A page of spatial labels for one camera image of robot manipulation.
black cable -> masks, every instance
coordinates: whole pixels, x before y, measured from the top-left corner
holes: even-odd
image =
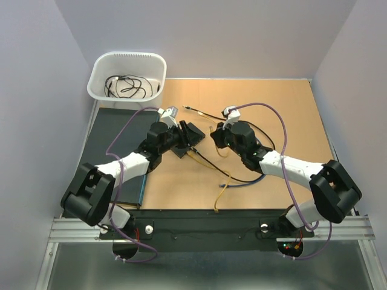
[[[97,224],[97,227],[104,229],[105,231],[108,231],[108,227],[104,227],[103,225]]]
[[[110,89],[112,87],[112,83],[113,83],[113,80],[111,80],[112,78],[117,78],[117,81],[115,83],[115,93],[113,93]],[[115,98],[132,98],[133,96],[136,95],[136,93],[139,92],[139,90],[142,90],[144,92],[144,96],[142,98],[145,98],[146,97],[146,90],[145,88],[143,88],[143,83],[140,79],[144,79],[147,81],[147,83],[149,84],[149,86],[151,87],[151,97],[153,96],[153,87],[152,87],[152,84],[150,83],[150,81],[144,77],[138,77],[138,76],[135,76],[135,75],[132,75],[132,74],[126,74],[126,75],[113,75],[113,76],[109,76],[106,80],[105,80],[105,87],[104,87],[104,91],[105,91],[105,96],[106,97],[110,97],[110,96],[113,96]],[[126,82],[130,87],[127,87],[127,88],[123,88],[120,90],[120,92],[128,92],[128,91],[131,91],[131,90],[135,90],[135,92],[130,95],[130,96],[121,96],[118,92],[118,89],[117,89],[117,84],[120,80],[123,80],[124,82]],[[135,86],[135,80],[138,81],[140,84],[138,86]]]
[[[226,175],[227,177],[229,177],[229,174],[224,172],[223,170],[221,170],[218,166],[216,166],[214,163],[212,163],[211,161],[209,161],[206,157],[204,157],[196,148],[192,147],[191,148],[192,151],[194,151],[197,155],[199,155],[203,160],[205,160],[208,164],[210,164],[213,168],[217,169],[217,171],[221,172],[223,175]],[[256,182],[259,178],[258,177],[257,179],[254,179],[254,180],[250,180],[250,181],[246,181],[246,180],[241,180],[241,179],[238,179],[238,178],[234,178],[234,177],[230,177],[231,179],[235,180],[235,181],[239,181],[239,182],[243,182],[243,183],[252,183],[252,182]]]
[[[149,86],[151,87],[151,93],[152,93],[151,97],[153,96],[153,87],[152,87],[152,84],[150,83],[150,81],[148,81],[148,79],[146,79],[145,77],[134,76],[134,75],[132,75],[132,74],[125,74],[125,75],[124,75],[124,77],[127,77],[127,76],[136,77],[136,78],[138,78],[138,79],[144,79],[144,80],[146,80],[147,83],[149,84]]]
[[[226,121],[226,119],[224,119],[224,118],[219,118],[219,117],[216,117],[216,116],[214,116],[214,115],[210,115],[210,114],[208,114],[208,113],[205,113],[205,112],[203,112],[203,111],[200,111],[200,110],[195,109],[195,108],[190,107],[190,106],[183,106],[183,107],[186,108],[186,109],[188,109],[188,110],[195,111],[195,112],[201,112],[203,115],[206,115],[206,116],[208,116],[208,117],[217,119],[217,120],[219,120],[219,121]],[[241,122],[245,122],[245,123],[247,123],[247,124],[253,126],[255,129],[259,130],[262,134],[264,134],[264,135],[266,136],[266,138],[267,138],[267,139],[270,141],[270,143],[273,145],[273,150],[276,150],[276,145],[274,144],[273,139],[271,139],[270,136],[267,135],[267,133],[266,133],[265,131],[263,131],[260,127],[258,127],[257,125],[255,125],[255,124],[253,124],[253,123],[251,123],[251,122],[249,122],[249,121],[241,121]]]

metal frame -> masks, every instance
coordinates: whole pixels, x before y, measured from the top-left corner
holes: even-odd
[[[304,240],[326,240],[329,222],[321,221],[314,231],[315,236]],[[54,219],[48,243],[113,243],[113,240],[99,239],[100,228],[90,227],[80,219]],[[341,224],[333,225],[331,240],[374,240],[371,223],[366,216],[348,216]],[[294,238],[280,238],[278,242],[292,242]],[[115,243],[131,243],[128,240],[114,240]]]
[[[374,289],[387,289],[387,279],[377,255],[374,241],[360,240],[359,246],[372,286]]]
[[[54,268],[58,243],[48,243],[46,253],[44,254],[43,264],[39,277],[37,279],[35,290],[47,290],[50,282],[51,273]]]

yellow cable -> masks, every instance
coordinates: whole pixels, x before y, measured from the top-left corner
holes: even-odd
[[[203,161],[201,161],[201,160],[197,159],[196,157],[194,157],[195,154],[194,154],[192,151],[188,151],[187,154],[188,154],[188,156],[190,156],[193,160],[195,160],[197,163],[199,163],[199,164],[201,164],[201,165],[203,165],[203,166],[206,166],[206,167],[209,168],[209,169],[215,169],[215,168],[213,168],[211,165],[206,164],[206,163],[204,163]]]
[[[219,213],[219,210],[217,209],[216,207],[216,204],[218,203],[218,200],[219,198],[222,196],[222,194],[224,193],[224,191],[226,190],[227,186],[229,186],[230,182],[231,182],[231,174],[230,172],[228,171],[225,171],[228,175],[229,175],[229,178],[226,182],[226,186],[222,188],[222,191],[219,193],[218,197],[216,198],[215,200],[215,203],[213,204],[213,210],[216,212],[216,213]]]
[[[211,122],[217,124],[217,122],[215,122],[215,121],[214,121],[213,119],[211,119],[210,117],[204,115],[202,112],[198,112],[198,114],[199,114],[200,116],[202,116],[203,118],[206,118],[207,120],[210,120]]]
[[[193,153],[193,152],[188,151],[187,154],[188,154],[188,156],[190,156],[193,160],[195,160],[197,163],[199,163],[199,164],[201,164],[201,165],[203,165],[203,166],[206,166],[206,167],[209,168],[209,169],[215,169],[215,168],[212,167],[211,165],[206,164],[206,163],[202,162],[202,161],[199,160],[199,159],[196,159],[196,158],[194,157],[194,153]],[[224,191],[226,190],[227,186],[229,186],[229,184],[230,184],[230,182],[231,182],[231,174],[230,174],[230,172],[228,172],[228,171],[224,171],[224,172],[226,172],[226,173],[229,175],[229,178],[228,178],[228,180],[227,180],[227,182],[226,182],[226,186],[222,188],[222,190],[220,191],[218,197],[217,197],[216,200],[215,200],[215,203],[213,204],[213,210],[215,211],[215,213],[219,213],[219,210],[217,209],[216,204],[218,203],[219,198],[222,196],[222,194],[223,194]]]

white plastic basket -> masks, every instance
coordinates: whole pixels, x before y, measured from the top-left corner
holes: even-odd
[[[154,53],[128,53],[113,51],[100,56],[93,67],[87,91],[90,96],[107,108],[139,110],[143,107],[160,107],[167,64],[161,56]],[[106,97],[105,80],[109,76],[131,74],[144,77],[151,83],[153,96],[146,98]]]

small black object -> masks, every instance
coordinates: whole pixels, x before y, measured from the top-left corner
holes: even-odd
[[[199,143],[204,138],[203,135],[194,125],[188,126],[185,121],[180,121],[180,127],[171,128],[165,123],[155,122],[146,139],[134,152],[144,155],[149,160],[147,173],[150,173],[160,164],[163,153],[172,150],[184,155],[183,152],[186,153],[191,144]]]
[[[324,164],[323,169],[312,176],[309,185],[319,213],[337,224],[362,198],[360,189],[336,160]]]
[[[113,84],[113,81],[110,82],[109,87],[108,87],[108,97],[109,98],[110,98],[110,93],[111,93],[110,88],[111,88],[112,84]]]
[[[106,215],[115,178],[86,163],[77,172],[64,194],[60,206],[90,226]]]
[[[277,242],[278,250],[290,257],[299,257],[301,256],[303,250],[304,250],[304,243],[301,241],[301,243],[297,242]]]
[[[284,235],[286,236],[289,236],[291,234],[293,234],[294,232],[296,232],[298,229],[294,227],[294,225],[291,224],[291,222],[286,218],[286,215],[287,213],[289,212],[289,210],[294,207],[294,205],[292,204],[291,206],[289,206],[283,214],[280,215],[279,219],[278,219],[278,227],[279,227],[279,231],[282,232]]]
[[[197,144],[199,144],[201,140],[203,140],[206,137],[206,134],[203,133],[199,128],[197,128],[192,123],[188,123],[188,125],[186,126],[186,133],[189,137],[189,142],[191,147],[196,146]],[[171,151],[174,154],[176,154],[179,158],[182,158],[189,151],[189,147],[186,147],[186,148],[174,147],[171,149]]]
[[[138,252],[138,246],[135,243],[113,243],[113,254],[122,259],[130,259]]]

